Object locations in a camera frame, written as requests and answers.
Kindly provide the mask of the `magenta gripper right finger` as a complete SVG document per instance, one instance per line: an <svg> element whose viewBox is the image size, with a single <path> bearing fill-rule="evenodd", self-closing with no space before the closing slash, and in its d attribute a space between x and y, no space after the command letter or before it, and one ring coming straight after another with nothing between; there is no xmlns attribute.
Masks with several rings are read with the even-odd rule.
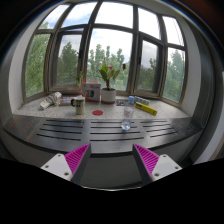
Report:
<svg viewBox="0 0 224 224"><path fill-rule="evenodd" d="M181 170L181 167L166 154L158 155L137 144L133 145L132 153L144 184Z"/></svg>

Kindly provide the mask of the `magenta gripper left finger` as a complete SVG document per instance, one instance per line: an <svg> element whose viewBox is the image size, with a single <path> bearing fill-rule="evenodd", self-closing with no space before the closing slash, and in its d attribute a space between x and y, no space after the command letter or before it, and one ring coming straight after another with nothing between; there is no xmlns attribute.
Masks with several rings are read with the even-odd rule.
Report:
<svg viewBox="0 0 224 224"><path fill-rule="evenodd" d="M65 155L56 154L42 166L42 169L65 180L79 184L90 155L91 144L87 143Z"/></svg>

